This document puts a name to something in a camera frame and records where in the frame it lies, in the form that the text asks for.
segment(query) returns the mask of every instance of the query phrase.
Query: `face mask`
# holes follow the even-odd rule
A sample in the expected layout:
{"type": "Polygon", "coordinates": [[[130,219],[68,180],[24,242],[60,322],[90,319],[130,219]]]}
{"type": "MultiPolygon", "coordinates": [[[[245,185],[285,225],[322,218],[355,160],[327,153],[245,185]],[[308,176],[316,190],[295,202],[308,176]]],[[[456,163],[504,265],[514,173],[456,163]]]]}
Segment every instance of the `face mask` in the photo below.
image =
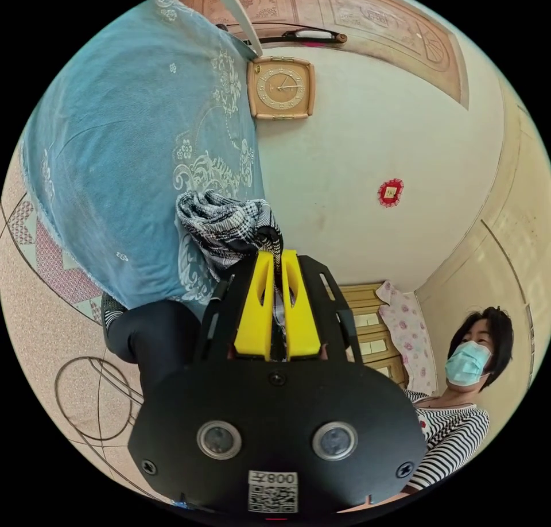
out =
{"type": "Polygon", "coordinates": [[[476,342],[458,346],[446,363],[446,377],[454,385],[467,387],[480,381],[491,353],[476,342]]]}

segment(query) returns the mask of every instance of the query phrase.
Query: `red paper charm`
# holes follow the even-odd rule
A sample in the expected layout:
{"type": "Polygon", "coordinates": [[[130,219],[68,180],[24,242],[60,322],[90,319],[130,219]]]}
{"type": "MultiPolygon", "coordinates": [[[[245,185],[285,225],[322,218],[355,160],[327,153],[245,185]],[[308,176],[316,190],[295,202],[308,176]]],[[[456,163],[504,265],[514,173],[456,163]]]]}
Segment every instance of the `red paper charm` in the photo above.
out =
{"type": "Polygon", "coordinates": [[[400,179],[392,179],[379,187],[379,203],[384,207],[394,207],[400,201],[403,182],[400,179]]]}

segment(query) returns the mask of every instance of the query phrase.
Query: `tile floor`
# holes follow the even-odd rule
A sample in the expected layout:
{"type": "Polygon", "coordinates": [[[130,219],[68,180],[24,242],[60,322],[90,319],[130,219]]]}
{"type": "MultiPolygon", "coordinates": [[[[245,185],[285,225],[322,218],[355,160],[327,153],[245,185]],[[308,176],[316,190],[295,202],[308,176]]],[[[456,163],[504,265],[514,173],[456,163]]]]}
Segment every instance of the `tile floor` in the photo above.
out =
{"type": "Polygon", "coordinates": [[[167,502],[147,486],[126,448],[141,401],[137,367],[107,351],[99,323],[101,291],[37,220],[21,180],[18,150],[0,204],[0,301],[31,388],[93,466],[167,502]],[[121,381],[137,392],[137,403],[125,396],[129,390],[121,381]]]}

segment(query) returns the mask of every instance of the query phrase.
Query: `pink floral fabric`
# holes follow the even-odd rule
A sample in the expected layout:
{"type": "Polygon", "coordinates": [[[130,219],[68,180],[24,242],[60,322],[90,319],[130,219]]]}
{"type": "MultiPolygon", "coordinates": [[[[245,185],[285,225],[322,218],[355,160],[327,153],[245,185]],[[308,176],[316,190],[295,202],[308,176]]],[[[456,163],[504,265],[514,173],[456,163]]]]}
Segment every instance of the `pink floral fabric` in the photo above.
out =
{"type": "Polygon", "coordinates": [[[386,303],[379,314],[402,355],[408,389],[432,395],[437,390],[434,356],[417,300],[403,295],[388,280],[375,293],[386,303]]]}

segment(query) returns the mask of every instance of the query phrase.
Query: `plaid scarf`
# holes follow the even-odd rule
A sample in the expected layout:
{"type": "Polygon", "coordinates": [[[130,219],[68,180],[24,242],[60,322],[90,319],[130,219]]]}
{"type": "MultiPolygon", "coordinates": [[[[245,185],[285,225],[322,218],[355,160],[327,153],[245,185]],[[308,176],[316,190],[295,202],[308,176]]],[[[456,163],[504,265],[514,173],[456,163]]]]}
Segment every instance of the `plaid scarf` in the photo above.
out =
{"type": "Polygon", "coordinates": [[[258,251],[274,256],[274,318],[285,341],[281,295],[283,237],[265,200],[234,200],[214,191],[185,192],[176,199],[176,214],[218,282],[220,272],[258,251]]]}

